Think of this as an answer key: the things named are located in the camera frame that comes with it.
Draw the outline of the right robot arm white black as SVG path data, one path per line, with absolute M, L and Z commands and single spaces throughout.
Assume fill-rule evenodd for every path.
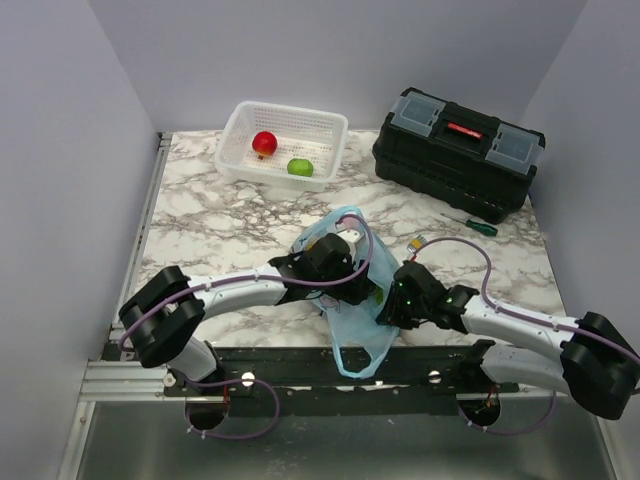
M 474 392 L 493 383 L 538 386 L 571 396 L 598 417 L 618 420 L 639 383 L 639 356 L 607 317 L 558 317 L 500 306 L 477 289 L 445 287 L 412 261 L 395 272 L 376 321 L 407 330 L 427 322 L 489 337 L 483 357 L 459 370 L 462 384 Z

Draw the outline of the green handled screwdriver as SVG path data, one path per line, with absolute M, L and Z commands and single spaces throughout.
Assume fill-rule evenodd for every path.
M 452 220 L 454 222 L 463 224 L 466 228 L 473 230 L 483 236 L 486 237 L 496 237 L 498 235 L 498 229 L 490 224 L 482 223 L 476 220 L 472 220 L 470 218 L 457 218 L 445 213 L 441 213 L 441 216 Z

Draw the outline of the white plastic basket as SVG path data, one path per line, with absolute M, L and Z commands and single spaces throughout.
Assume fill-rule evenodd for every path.
M 259 159 L 252 150 L 260 131 L 273 133 L 276 152 Z M 257 101 L 238 104 L 219 139 L 214 154 L 221 174 L 282 188 L 321 192 L 337 175 L 345 150 L 348 120 L 337 113 Z M 292 158 L 314 165 L 312 177 L 289 175 Z

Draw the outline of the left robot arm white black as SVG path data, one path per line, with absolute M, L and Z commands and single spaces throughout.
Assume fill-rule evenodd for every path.
M 340 232 L 254 270 L 196 279 L 177 266 L 166 267 L 120 308 L 119 347 L 135 353 L 143 367 L 167 365 L 197 393 L 212 394 L 222 372 L 213 347 L 194 336 L 203 321 L 323 297 L 359 305 L 373 290 L 368 278 L 373 253 L 371 238 L 352 240 Z

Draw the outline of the black plastic toolbox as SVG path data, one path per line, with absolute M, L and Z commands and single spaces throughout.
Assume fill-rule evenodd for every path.
M 545 148 L 540 132 L 411 87 L 372 153 L 378 177 L 498 225 L 524 205 Z

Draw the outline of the aluminium frame profile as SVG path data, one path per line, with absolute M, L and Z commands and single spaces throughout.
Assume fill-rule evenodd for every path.
M 89 362 L 81 382 L 82 402 L 147 402 L 164 398 L 164 367 L 143 368 L 137 362 Z

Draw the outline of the light blue plastic bag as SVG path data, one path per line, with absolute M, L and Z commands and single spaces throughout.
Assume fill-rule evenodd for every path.
M 296 253 L 304 250 L 325 234 L 337 233 L 342 229 L 353 229 L 364 234 L 365 230 L 359 223 L 363 218 L 364 214 L 356 206 L 340 207 L 300 234 L 290 251 Z M 310 297 L 311 303 L 327 318 L 339 373 L 353 379 L 373 376 L 399 333 L 397 327 L 376 323 L 376 317 L 382 312 L 390 293 L 393 275 L 399 269 L 399 262 L 378 236 L 374 236 L 373 240 L 373 254 L 367 279 L 373 282 L 374 289 L 362 303 L 350 305 L 342 300 L 316 293 Z M 362 347 L 369 355 L 369 361 L 365 366 L 347 367 L 342 360 L 341 349 L 353 345 Z

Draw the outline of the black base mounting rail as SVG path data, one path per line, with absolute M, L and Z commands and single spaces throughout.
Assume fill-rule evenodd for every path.
M 492 345 L 393 347 L 367 379 L 341 375 L 330 348 L 221 348 L 220 380 L 233 385 L 198 388 L 178 378 L 164 393 L 191 406 L 228 407 L 236 417 L 268 416 L 275 400 L 282 416 L 456 415 L 462 396 L 517 391 L 514 383 L 496 386 L 481 370 Z

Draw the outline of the red fake apple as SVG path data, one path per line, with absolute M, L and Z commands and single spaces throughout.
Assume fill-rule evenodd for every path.
M 268 158 L 276 152 L 278 140 L 273 133 L 260 131 L 254 136 L 251 147 L 259 159 Z

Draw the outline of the hex key set yellow holder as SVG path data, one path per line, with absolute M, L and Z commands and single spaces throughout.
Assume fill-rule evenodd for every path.
M 427 242 L 428 240 L 424 236 L 418 235 L 409 241 L 409 243 L 407 244 L 407 251 L 410 254 L 416 254 L 424 247 Z

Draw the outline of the green fake fruit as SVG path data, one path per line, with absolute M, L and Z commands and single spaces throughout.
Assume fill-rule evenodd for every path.
M 287 164 L 287 173 L 294 176 L 312 177 L 314 165 L 306 158 L 292 158 Z

